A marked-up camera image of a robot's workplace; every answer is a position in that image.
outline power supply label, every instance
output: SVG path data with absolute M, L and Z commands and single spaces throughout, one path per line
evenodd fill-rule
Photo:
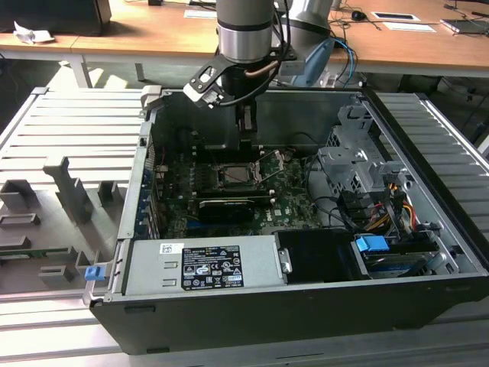
M 243 286 L 239 246 L 183 248 L 182 288 L 185 291 Z

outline desk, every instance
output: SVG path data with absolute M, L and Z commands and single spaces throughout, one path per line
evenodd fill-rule
M 461 18 L 443 8 L 443 0 L 349 0 L 369 18 L 370 11 L 415 14 L 422 22 Z M 482 4 L 459 2 L 460 11 L 487 12 Z M 11 34 L 0 34 L 0 52 L 7 58 L 67 60 L 72 64 L 79 86 L 90 87 L 87 61 L 136 63 L 138 79 L 144 78 L 143 63 L 174 63 L 202 66 L 217 45 L 214 19 L 184 18 L 185 5 L 168 3 L 149 7 L 145 1 L 111 0 L 112 24 L 103 37 L 58 36 L 57 42 L 28 46 Z M 332 11 L 330 18 L 349 16 L 349 11 Z M 453 36 L 445 26 L 432 27 L 436 33 L 389 31 L 377 24 L 352 24 L 346 31 L 349 44 L 357 51 L 357 71 L 435 76 L 489 77 L 489 39 Z M 333 31 L 342 36 L 338 26 Z M 329 67 L 342 68 L 345 52 L 335 50 Z

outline motherboard chip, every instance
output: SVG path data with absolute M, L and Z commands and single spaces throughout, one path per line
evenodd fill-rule
M 250 172 L 247 166 L 227 166 L 222 168 L 226 184 L 242 184 L 250 180 Z

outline blue connector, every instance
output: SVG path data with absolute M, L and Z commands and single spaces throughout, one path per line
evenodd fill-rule
M 85 270 L 86 281 L 104 281 L 105 280 L 105 265 L 92 265 Z
M 356 240 L 360 252 L 389 251 L 389 245 L 382 235 L 363 235 Z

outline table leg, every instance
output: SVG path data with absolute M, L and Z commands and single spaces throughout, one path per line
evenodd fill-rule
M 138 81 L 144 82 L 146 78 L 144 77 L 143 64 L 136 63 L 135 66 L 136 66 L 136 75 L 138 76 Z
M 71 60 L 70 61 L 71 68 L 75 73 L 76 82 L 78 83 L 78 87 L 80 88 L 92 88 L 92 81 L 90 80 L 89 70 L 86 67 L 86 63 Z

